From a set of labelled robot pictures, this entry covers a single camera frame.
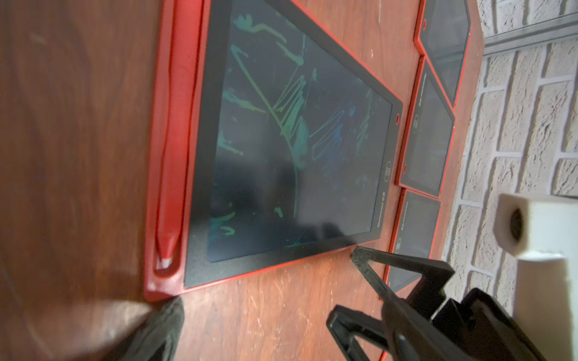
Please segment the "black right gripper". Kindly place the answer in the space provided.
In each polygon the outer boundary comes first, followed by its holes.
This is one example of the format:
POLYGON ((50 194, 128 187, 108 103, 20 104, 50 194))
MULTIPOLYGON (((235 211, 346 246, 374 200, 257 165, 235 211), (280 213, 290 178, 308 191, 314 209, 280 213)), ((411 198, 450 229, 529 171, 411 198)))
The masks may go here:
MULTIPOLYGON (((432 316, 442 305, 446 299, 443 289, 455 273, 448 263, 440 260, 390 254, 373 248, 357 247, 351 259, 383 302, 399 297, 376 274, 371 262, 420 274, 421 279, 406 303, 421 316, 432 316)), ((433 325, 477 360, 545 359, 498 301, 479 288, 472 289, 460 302, 449 299, 433 318, 433 325)), ((346 360, 369 360, 357 338, 382 351, 388 350, 382 321, 361 311, 336 305, 326 326, 346 360)))

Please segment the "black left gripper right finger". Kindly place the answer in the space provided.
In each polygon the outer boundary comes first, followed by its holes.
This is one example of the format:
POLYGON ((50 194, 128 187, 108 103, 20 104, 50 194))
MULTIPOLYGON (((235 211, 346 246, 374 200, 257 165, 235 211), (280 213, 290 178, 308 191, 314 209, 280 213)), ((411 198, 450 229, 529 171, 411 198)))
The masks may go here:
POLYGON ((469 360, 433 324, 394 294, 382 297, 382 323, 395 360, 469 360))

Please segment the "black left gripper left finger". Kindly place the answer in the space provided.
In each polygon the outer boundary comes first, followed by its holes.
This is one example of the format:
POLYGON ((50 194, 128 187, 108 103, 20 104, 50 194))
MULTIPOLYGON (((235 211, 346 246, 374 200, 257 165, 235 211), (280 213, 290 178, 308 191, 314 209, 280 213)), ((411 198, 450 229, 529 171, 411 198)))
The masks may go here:
POLYGON ((185 323, 181 297, 166 302, 102 360, 174 360, 185 323))

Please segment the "red stylus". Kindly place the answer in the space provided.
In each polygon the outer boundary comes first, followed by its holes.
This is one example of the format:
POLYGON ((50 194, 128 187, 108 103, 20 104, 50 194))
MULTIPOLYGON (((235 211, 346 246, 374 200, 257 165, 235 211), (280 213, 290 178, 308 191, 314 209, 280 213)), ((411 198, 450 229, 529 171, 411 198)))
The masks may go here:
POLYGON ((196 83, 202 1, 174 4, 169 56, 169 109, 157 220, 160 267, 168 269, 182 230, 191 106, 196 83))

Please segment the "red tablet with green scribbles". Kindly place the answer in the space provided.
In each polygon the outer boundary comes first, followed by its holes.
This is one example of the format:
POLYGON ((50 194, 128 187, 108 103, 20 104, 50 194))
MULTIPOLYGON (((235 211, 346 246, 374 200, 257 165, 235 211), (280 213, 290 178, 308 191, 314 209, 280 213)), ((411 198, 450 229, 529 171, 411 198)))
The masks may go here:
POLYGON ((455 116, 427 57, 418 63, 396 184, 434 199, 442 195, 455 116))

